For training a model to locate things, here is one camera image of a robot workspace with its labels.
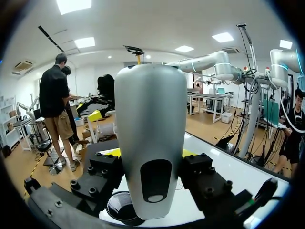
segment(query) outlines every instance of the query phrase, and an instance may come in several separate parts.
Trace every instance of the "white desk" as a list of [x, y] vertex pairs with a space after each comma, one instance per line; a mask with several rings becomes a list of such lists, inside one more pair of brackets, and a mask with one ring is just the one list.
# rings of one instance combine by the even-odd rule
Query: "white desk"
[[216, 93], [216, 94], [223, 95], [226, 98], [228, 98], [228, 107], [227, 107], [226, 111], [229, 111], [231, 109], [231, 98], [233, 98], [233, 95], [232, 94], [220, 94], [220, 93]]
[[[184, 149], [190, 150], [197, 154], [206, 153], [213, 159], [213, 166], [216, 171], [226, 180], [233, 182], [232, 192], [236, 195], [242, 190], [247, 189], [253, 196], [256, 195], [262, 184], [273, 176], [252, 165], [247, 164], [221, 150], [216, 149], [212, 145], [185, 133]], [[288, 182], [275, 177], [278, 180], [278, 188], [274, 196], [283, 196], [288, 188]], [[140, 227], [170, 227], [194, 222], [204, 218], [204, 214], [200, 212], [193, 200], [189, 190], [185, 190], [181, 180], [178, 180], [177, 189], [173, 198], [170, 212], [161, 219], [151, 219], [145, 221]], [[121, 184], [117, 191], [128, 190], [125, 177], [122, 178]], [[269, 201], [264, 207], [259, 208], [248, 220], [246, 220], [246, 228], [255, 228], [277, 205], [278, 201]], [[104, 210], [100, 212], [99, 218], [111, 223], [123, 225], [121, 222], [111, 218]]]
[[[208, 112], [213, 112], [213, 123], [215, 123], [221, 119], [221, 114], [223, 113], [223, 108], [224, 108], [225, 96], [217, 95], [217, 94], [201, 94], [201, 93], [188, 94], [187, 96], [190, 98], [190, 115], [194, 115], [194, 114], [197, 114], [200, 112], [200, 99], [211, 99], [211, 100], [214, 100], [214, 110], [208, 110], [206, 108], [203, 108], [203, 110], [208, 111]], [[199, 99], [198, 99], [198, 111], [192, 113], [193, 98], [199, 98]], [[218, 102], [221, 102], [220, 112], [217, 112]]]
[[269, 139], [271, 138], [273, 129], [283, 129], [284, 130], [287, 128], [284, 124], [281, 124], [280, 122], [278, 123], [278, 125], [274, 125], [273, 123], [269, 122], [266, 118], [263, 118], [263, 120], [270, 125], [270, 126], [268, 126]]
[[16, 123], [14, 123], [14, 128], [16, 128], [17, 130], [19, 130], [22, 134], [23, 139], [25, 139], [26, 142], [26, 146], [23, 146], [21, 141], [20, 141], [20, 145], [22, 150], [32, 150], [31, 145], [29, 143], [29, 139], [27, 138], [25, 131], [24, 131], [24, 127], [29, 124], [32, 120], [31, 119], [26, 119], [24, 121], [18, 121]]

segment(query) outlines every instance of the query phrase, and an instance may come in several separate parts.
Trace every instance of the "ceiling light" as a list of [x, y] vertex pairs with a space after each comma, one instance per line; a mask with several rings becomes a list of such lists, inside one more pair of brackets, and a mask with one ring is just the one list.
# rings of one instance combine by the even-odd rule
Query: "ceiling light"
[[281, 40], [280, 41], [280, 47], [285, 48], [285, 49], [291, 49], [292, 42]]
[[230, 42], [230, 41], [234, 40], [233, 37], [228, 32], [220, 33], [220, 34], [214, 35], [212, 37], [215, 40], [217, 40], [219, 43]]
[[78, 40], [75, 40], [74, 42], [75, 42], [77, 48], [79, 48], [79, 49], [95, 46], [94, 37], [78, 39]]
[[61, 15], [91, 7], [91, 0], [56, 0]]
[[179, 48], [176, 48], [176, 51], [179, 51], [179, 52], [189, 52], [189, 51], [192, 51], [194, 50], [192, 47], [189, 47], [189, 46], [186, 46], [186, 45], [183, 45]]

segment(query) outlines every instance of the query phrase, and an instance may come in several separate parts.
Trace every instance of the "black machine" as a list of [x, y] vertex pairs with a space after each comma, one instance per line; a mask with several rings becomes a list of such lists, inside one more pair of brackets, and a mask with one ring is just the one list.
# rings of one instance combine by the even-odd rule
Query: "black machine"
[[99, 77], [97, 83], [97, 89], [99, 91], [98, 95], [92, 95], [87, 99], [87, 101], [82, 103], [82, 105], [76, 109], [79, 114], [82, 114], [86, 111], [92, 113], [92, 111], [88, 109], [91, 104], [100, 104], [103, 106], [99, 110], [102, 118], [105, 117], [105, 114], [108, 111], [115, 110], [113, 77], [109, 74], [106, 74], [104, 76]]
[[[56, 183], [47, 189], [33, 178], [24, 181], [30, 194], [29, 208], [50, 228], [115, 227], [98, 217], [121, 182], [124, 174], [121, 158], [99, 152], [87, 156], [89, 163], [84, 167], [83, 175], [70, 182], [72, 192]], [[184, 188], [190, 190], [198, 209], [205, 215], [204, 219], [179, 226], [181, 228], [243, 228], [243, 222], [271, 200], [277, 189], [277, 181], [271, 178], [262, 185], [254, 199], [247, 190], [234, 195], [231, 192], [232, 181], [218, 174], [212, 166], [212, 159], [204, 153], [181, 158], [179, 176]], [[139, 226], [144, 220], [122, 222]]]

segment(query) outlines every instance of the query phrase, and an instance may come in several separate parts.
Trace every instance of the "black bolt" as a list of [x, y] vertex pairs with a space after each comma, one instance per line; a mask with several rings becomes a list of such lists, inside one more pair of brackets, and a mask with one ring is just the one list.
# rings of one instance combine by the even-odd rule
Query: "black bolt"
[[70, 181], [70, 185], [71, 185], [71, 188], [76, 189], [76, 190], [80, 188], [80, 185], [77, 182], [77, 180]]
[[62, 201], [61, 200], [57, 200], [55, 202], [55, 206], [58, 207], [58, 208], [61, 208], [62, 207]]
[[108, 170], [107, 170], [107, 169], [103, 169], [103, 170], [101, 171], [101, 173], [102, 173], [102, 175], [106, 175], [106, 174], [108, 173]]
[[95, 173], [95, 170], [94, 170], [94, 168], [92, 166], [89, 166], [87, 168], [87, 171], [88, 171], [89, 174], [94, 174]]
[[47, 214], [46, 214], [48, 217], [52, 217], [53, 216], [53, 211], [51, 209], [49, 209], [47, 211]]
[[206, 195], [206, 197], [211, 197], [214, 193], [214, 188], [212, 187], [207, 187], [205, 190], [204, 190], [204, 194]]
[[96, 188], [92, 187], [92, 188], [89, 189], [89, 194], [90, 195], [94, 196], [96, 193], [97, 193]]
[[213, 167], [213, 166], [211, 166], [211, 167], [209, 167], [209, 174], [213, 174], [213, 173], [215, 173], [215, 167]]
[[232, 189], [232, 184], [233, 184], [232, 181], [227, 180], [227, 181], [224, 183], [224, 190], [231, 191], [231, 189]]

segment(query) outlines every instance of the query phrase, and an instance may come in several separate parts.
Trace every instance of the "man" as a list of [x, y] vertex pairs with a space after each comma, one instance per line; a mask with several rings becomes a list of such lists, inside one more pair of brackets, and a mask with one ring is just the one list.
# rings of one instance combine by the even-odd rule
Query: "man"
[[41, 78], [39, 102], [41, 116], [45, 118], [46, 127], [53, 139], [54, 148], [64, 165], [65, 158], [61, 155], [59, 147], [59, 137], [63, 142], [64, 150], [70, 161], [70, 168], [75, 171], [79, 162], [73, 160], [69, 137], [73, 136], [73, 131], [65, 111], [65, 106], [69, 100], [69, 89], [67, 78], [62, 73], [67, 62], [67, 56], [60, 53], [56, 56], [55, 65], [44, 72]]
[[[303, 92], [300, 89], [296, 89], [295, 91], [295, 107], [290, 110], [288, 114], [288, 118], [293, 126], [299, 130], [304, 130], [305, 124], [305, 115], [301, 110], [302, 107], [302, 100], [303, 100]], [[285, 133], [286, 136], [284, 138], [281, 150], [280, 150], [280, 157], [274, 168], [274, 172], [278, 173], [283, 166], [285, 166], [286, 161], [290, 160], [291, 163], [291, 177], [295, 174], [296, 167], [300, 161], [300, 150], [299, 144], [301, 142], [302, 134], [296, 132], [286, 120], [285, 123], [286, 129]]]
[[[61, 71], [66, 76], [71, 74], [71, 68], [69, 66], [67, 66], [67, 65], [64, 66], [64, 68]], [[69, 97], [71, 97], [71, 98], [75, 97], [74, 95], [72, 95], [70, 93], [70, 89], [69, 89]], [[74, 120], [73, 113], [72, 113], [72, 110], [71, 110], [69, 102], [67, 102], [67, 105], [66, 105], [66, 112], [68, 114], [68, 117], [69, 117], [69, 120], [70, 120], [70, 123], [71, 123], [71, 128], [73, 130], [73, 136], [69, 137], [69, 142], [72, 145], [74, 152], [77, 153], [76, 148], [77, 148], [77, 145], [78, 145], [79, 138], [77, 137], [76, 123], [75, 123], [75, 120]]]

